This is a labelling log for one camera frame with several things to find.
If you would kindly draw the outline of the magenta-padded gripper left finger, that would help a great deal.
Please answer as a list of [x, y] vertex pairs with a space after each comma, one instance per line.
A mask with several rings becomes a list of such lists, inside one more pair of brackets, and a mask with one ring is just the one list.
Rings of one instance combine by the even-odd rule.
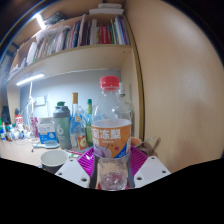
[[97, 184], [97, 172], [94, 170], [93, 149], [89, 149], [78, 159], [70, 157], [55, 175], [83, 188], [94, 189]]

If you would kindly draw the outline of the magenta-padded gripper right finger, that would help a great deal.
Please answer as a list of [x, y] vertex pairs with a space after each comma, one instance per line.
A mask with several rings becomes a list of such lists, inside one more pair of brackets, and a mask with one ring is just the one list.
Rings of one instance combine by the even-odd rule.
[[170, 175], [170, 171], [156, 156], [147, 156], [131, 147], [128, 188], [140, 188], [167, 175]]

